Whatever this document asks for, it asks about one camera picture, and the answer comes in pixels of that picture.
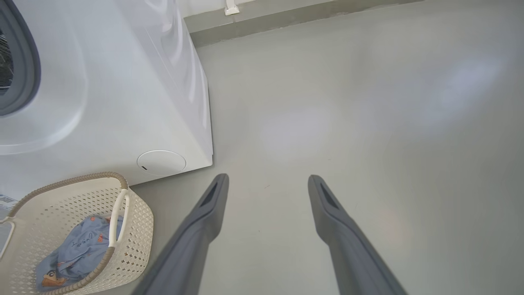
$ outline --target cartoon print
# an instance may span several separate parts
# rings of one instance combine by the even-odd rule
[[[42,287],[57,287],[63,285],[66,281],[66,278],[57,278],[55,270],[50,270],[43,276]]]

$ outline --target concrete floor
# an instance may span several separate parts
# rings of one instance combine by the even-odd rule
[[[228,173],[200,294],[338,294],[308,199],[318,174],[408,293],[522,294],[523,15],[424,2],[200,48],[215,164],[133,187],[155,214],[152,256]]]

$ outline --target laundry basket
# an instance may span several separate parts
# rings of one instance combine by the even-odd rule
[[[147,204],[113,172],[57,182],[24,197],[1,223],[12,226],[0,257],[2,294],[36,294],[36,266],[88,216],[111,215],[109,247],[83,280],[45,295],[90,294],[129,283],[146,268],[153,235]],[[116,237],[118,216],[124,216]]]

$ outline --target gray baseboard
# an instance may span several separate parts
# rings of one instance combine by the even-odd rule
[[[239,14],[215,10],[186,17],[195,47],[312,20],[361,12],[370,8],[422,0],[256,0],[239,4]]]

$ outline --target basket handle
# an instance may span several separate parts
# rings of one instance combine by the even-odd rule
[[[11,237],[13,236],[13,232],[15,231],[15,223],[13,222],[12,217],[6,217],[3,220],[0,220],[0,224],[4,224],[4,223],[11,224],[11,231],[9,232],[9,235],[7,236],[7,241],[5,241],[4,247],[2,248],[2,252],[0,252],[0,259],[2,259],[5,249],[7,249],[7,245],[9,245],[9,241],[11,241]]]
[[[120,234],[118,235],[118,239],[116,238],[116,227],[118,224],[118,213],[120,212],[120,207],[122,206],[122,202],[124,201],[124,198],[126,199],[126,207],[124,211],[124,220],[122,221],[122,227],[120,228]],[[127,223],[127,215],[129,213],[129,204],[130,204],[130,198],[127,194],[127,189],[123,189],[118,194],[118,197],[116,198],[115,205],[113,206],[113,211],[111,212],[111,222],[109,223],[109,247],[116,247],[117,242],[121,240],[124,234],[124,229],[126,228]]]

